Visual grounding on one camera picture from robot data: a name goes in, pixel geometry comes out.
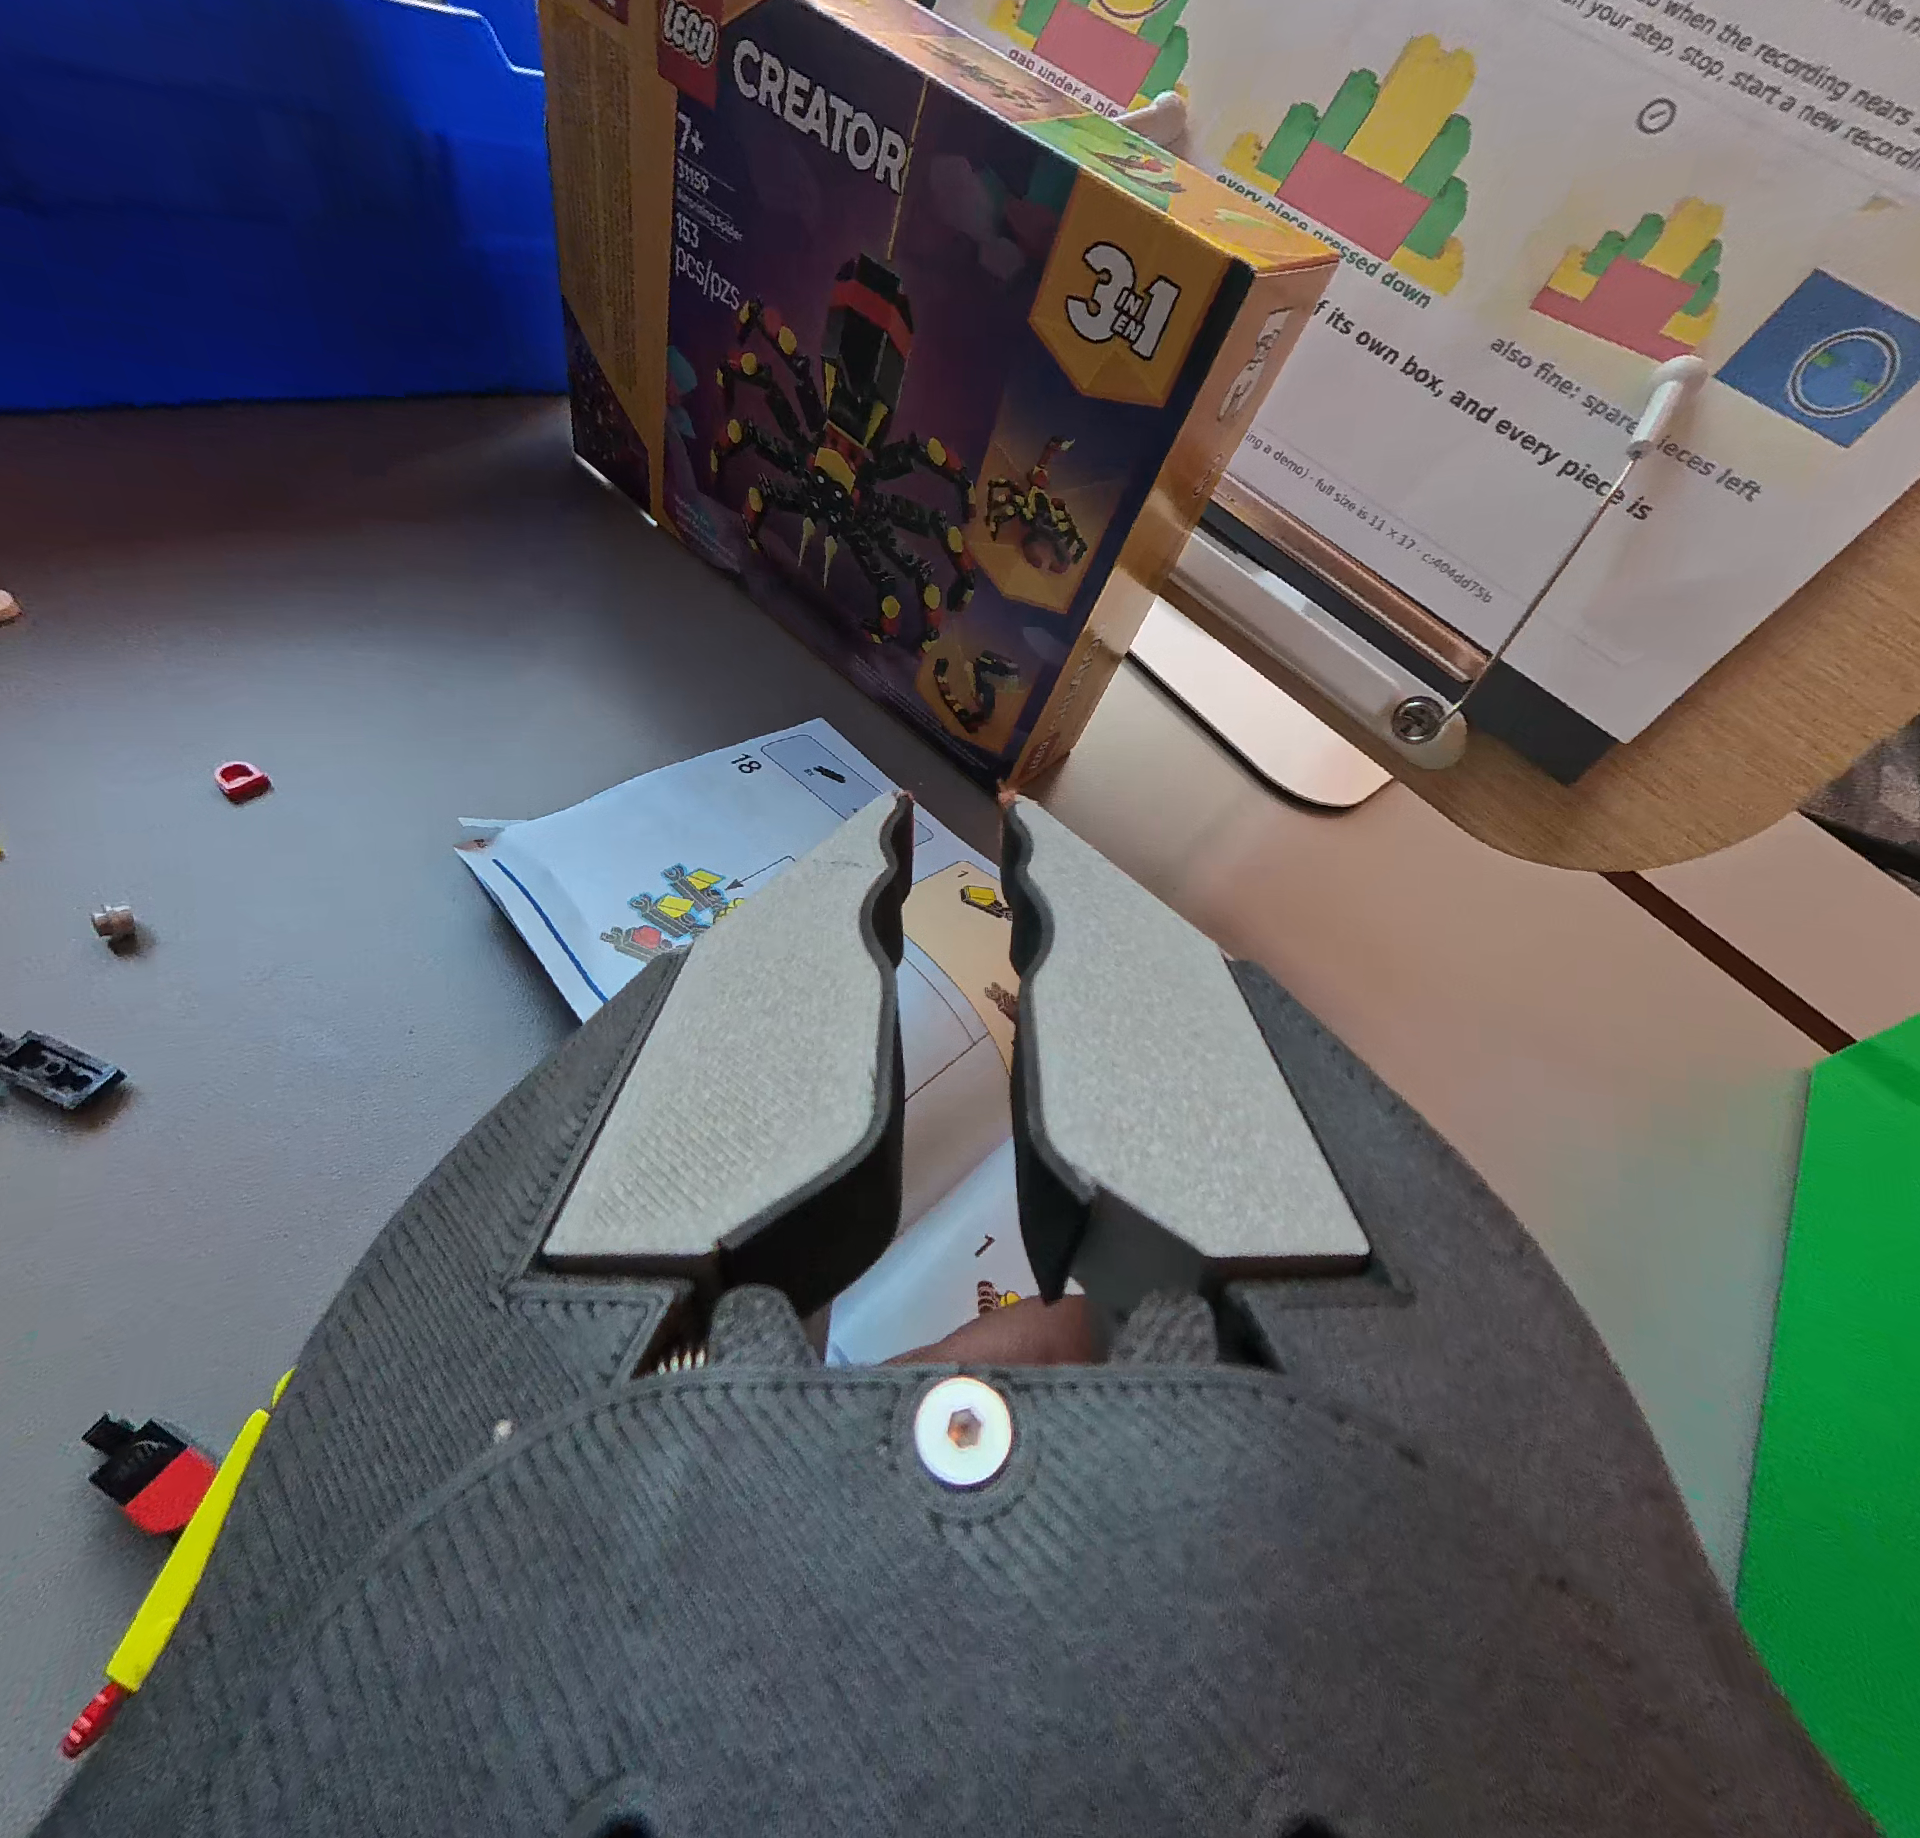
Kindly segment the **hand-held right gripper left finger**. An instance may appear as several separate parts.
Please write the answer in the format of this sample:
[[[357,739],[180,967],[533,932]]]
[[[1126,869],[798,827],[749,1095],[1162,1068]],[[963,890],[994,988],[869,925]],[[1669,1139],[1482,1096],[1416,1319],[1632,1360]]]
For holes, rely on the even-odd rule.
[[[915,802],[878,795],[679,961],[541,1262],[765,1284],[807,1316],[901,1224],[903,904]]]

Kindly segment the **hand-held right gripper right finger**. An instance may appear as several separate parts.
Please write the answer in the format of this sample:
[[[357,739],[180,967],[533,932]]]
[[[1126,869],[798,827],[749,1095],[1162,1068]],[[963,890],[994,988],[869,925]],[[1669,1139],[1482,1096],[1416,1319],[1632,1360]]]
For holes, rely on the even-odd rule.
[[[1040,1295],[1362,1271],[1372,1239],[1222,946],[1029,798],[1002,809],[1001,875]]]

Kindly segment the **blue plastic bin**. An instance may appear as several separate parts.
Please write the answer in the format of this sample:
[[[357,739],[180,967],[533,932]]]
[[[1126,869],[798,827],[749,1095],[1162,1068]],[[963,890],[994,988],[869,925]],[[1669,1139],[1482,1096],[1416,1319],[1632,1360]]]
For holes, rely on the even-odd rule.
[[[5,411],[566,385],[539,0],[2,0]]]

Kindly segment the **lego instruction booklet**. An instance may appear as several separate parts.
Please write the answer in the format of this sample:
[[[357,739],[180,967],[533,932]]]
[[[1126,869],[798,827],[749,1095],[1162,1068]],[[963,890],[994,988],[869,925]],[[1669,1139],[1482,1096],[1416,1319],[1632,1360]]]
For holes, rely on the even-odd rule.
[[[889,778],[827,722],[653,769],[533,819],[465,817],[458,857],[571,1009],[735,916]],[[833,1304],[830,1365],[878,1365],[1038,1293],[1009,1123],[1019,983],[994,862],[915,813],[901,973],[906,1128],[894,1248]]]

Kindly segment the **black lego plate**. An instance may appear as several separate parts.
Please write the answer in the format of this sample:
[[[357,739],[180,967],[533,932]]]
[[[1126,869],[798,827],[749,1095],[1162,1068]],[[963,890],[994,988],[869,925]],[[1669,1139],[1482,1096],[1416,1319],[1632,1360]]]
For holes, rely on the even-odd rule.
[[[2,1084],[63,1111],[79,1111],[121,1088],[125,1071],[51,1035],[2,1035]]]

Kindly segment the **lego set box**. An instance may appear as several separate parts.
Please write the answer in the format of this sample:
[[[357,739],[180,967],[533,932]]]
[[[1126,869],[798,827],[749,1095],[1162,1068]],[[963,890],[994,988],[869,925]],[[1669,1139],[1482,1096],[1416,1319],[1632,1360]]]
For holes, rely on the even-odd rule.
[[[1013,791],[1335,253],[917,0],[539,0],[576,453]]]

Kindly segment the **black and red lego assembly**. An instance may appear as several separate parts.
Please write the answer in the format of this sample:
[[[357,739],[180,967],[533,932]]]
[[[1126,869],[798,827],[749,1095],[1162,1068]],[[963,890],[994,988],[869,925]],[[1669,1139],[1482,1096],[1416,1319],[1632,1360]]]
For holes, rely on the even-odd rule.
[[[107,1414],[84,1431],[98,1455],[87,1481],[122,1508],[143,1533],[175,1540],[192,1521],[219,1471],[219,1456],[161,1418]]]

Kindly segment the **long yellow-green lego bar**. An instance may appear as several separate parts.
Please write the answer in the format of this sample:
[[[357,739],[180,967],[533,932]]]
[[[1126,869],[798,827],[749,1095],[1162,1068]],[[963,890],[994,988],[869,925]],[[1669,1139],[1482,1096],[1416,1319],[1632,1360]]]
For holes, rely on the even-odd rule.
[[[106,1680],[119,1686],[122,1696],[130,1696],[140,1690],[168,1641],[173,1637],[180,1617],[202,1582],[213,1547],[225,1527],[237,1484],[294,1375],[296,1371],[285,1371],[270,1394],[267,1406],[254,1411],[237,1431],[227,1448],[227,1456],[211,1479],[211,1488],[205,1488],[195,1505],[183,1536],[156,1572],[154,1585],[150,1585],[140,1609],[132,1612],[127,1632],[121,1637],[121,1642],[107,1659]]]

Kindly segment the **green board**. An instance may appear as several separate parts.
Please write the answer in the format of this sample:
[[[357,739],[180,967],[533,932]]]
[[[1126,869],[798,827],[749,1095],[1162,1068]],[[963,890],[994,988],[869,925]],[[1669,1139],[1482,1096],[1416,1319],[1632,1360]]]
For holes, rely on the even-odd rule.
[[[1916,1833],[1916,1018],[1811,1072],[1739,1611],[1868,1816]]]

